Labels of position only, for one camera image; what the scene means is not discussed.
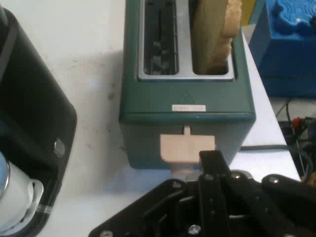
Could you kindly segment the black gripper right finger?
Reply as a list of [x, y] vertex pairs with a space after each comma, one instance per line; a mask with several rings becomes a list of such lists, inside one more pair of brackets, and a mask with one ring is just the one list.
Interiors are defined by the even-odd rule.
[[220, 151], [209, 153], [209, 173], [218, 177], [235, 204], [241, 204], [267, 237], [314, 237], [316, 190], [282, 175], [261, 182], [229, 169]]

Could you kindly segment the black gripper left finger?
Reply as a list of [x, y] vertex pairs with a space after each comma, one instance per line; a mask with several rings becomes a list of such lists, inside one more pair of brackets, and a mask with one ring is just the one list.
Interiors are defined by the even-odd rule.
[[201, 151], [196, 180], [169, 179], [94, 228], [91, 237], [204, 237], [202, 186], [215, 151]]

